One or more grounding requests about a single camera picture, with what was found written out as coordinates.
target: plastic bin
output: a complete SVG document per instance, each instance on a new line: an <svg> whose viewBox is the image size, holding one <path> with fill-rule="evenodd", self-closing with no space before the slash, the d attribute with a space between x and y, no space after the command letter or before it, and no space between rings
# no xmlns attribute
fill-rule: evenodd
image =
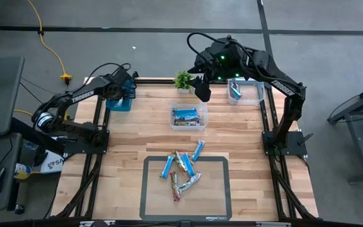
<svg viewBox="0 0 363 227"><path fill-rule="evenodd" d="M175 116L172 114L173 109L189 109L189 108L196 108L197 113L200 115L200 126L178 126L175 125ZM169 125L173 130L176 131L201 131L207 127L208 124L208 108L206 103L199 103L199 104L180 104L176 102L170 103L169 108Z"/></svg>
<svg viewBox="0 0 363 227"><path fill-rule="evenodd" d="M239 85L239 92L242 97L237 100L231 96L229 89L231 83L236 82ZM264 83L249 79L246 81L243 78L228 80L228 102L231 105L257 105L264 99Z"/></svg>

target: wooden tabletop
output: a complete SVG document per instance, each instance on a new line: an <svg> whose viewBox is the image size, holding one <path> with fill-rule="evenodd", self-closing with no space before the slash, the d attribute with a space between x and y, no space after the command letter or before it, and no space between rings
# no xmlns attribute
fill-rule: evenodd
<svg viewBox="0 0 363 227"><path fill-rule="evenodd" d="M209 123L203 131L174 131L169 126L171 102L200 102L195 95L177 93L172 84L139 84L132 110L111 113L108 125L110 144L108 153L103 156L93 218L141 219L139 207L145 158L166 156L174 149L190 153L195 149L197 140L202 139L206 142L202 156L223 156L228 160L231 221L277 220L270 165L263 153L261 140L260 106L230 105L225 85L211 86L211 90L211 99L207 103ZM279 117L284 98L283 94L274 90ZM93 120L96 99L94 96L79 103L76 122ZM265 103L270 116L268 100ZM85 155L77 154L64 163L52 215L62 211L78 190L84 159ZM287 156L286 159L293 191L308 211L317 216L306 165L295 156ZM287 214L285 193L282 197Z"/></svg>

